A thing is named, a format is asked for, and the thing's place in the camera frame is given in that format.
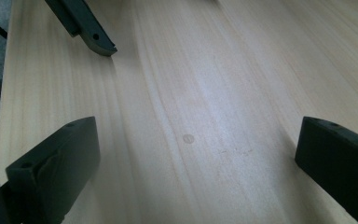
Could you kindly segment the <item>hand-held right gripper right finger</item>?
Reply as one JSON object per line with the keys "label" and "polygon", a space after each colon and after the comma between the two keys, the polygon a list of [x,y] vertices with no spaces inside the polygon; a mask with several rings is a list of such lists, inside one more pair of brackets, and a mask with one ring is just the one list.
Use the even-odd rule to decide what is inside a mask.
{"label": "hand-held right gripper right finger", "polygon": [[358,221],[358,133],[305,117],[296,164]]}

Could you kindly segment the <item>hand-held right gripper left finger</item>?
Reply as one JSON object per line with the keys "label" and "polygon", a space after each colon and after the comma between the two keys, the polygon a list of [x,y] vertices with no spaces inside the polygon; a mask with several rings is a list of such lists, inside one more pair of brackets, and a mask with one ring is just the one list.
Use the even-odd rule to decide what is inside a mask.
{"label": "hand-held right gripper left finger", "polygon": [[95,118],[65,124],[6,168],[9,216],[15,224],[61,224],[99,162]]}

